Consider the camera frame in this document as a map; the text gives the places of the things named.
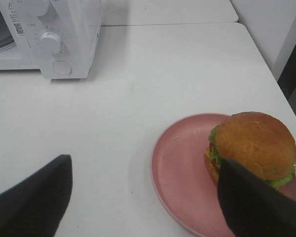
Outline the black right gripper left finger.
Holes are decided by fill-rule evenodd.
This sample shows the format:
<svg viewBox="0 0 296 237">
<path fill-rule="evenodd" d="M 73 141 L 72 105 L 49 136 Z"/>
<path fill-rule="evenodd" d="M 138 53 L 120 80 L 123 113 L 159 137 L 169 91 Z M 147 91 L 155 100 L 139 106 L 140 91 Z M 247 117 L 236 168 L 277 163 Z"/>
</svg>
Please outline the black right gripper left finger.
<svg viewBox="0 0 296 237">
<path fill-rule="evenodd" d="M 72 193 L 72 159 L 60 155 L 0 194 L 0 237 L 53 237 Z"/>
</svg>

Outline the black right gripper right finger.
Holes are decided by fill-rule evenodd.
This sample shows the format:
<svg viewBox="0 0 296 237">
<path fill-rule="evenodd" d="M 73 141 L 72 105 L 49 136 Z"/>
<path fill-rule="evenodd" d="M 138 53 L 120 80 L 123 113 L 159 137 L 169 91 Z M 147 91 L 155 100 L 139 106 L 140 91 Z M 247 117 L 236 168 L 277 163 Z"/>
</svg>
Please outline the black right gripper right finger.
<svg viewBox="0 0 296 237">
<path fill-rule="evenodd" d="M 232 159 L 221 163 L 218 199 L 237 237 L 296 237 L 296 201 Z"/>
</svg>

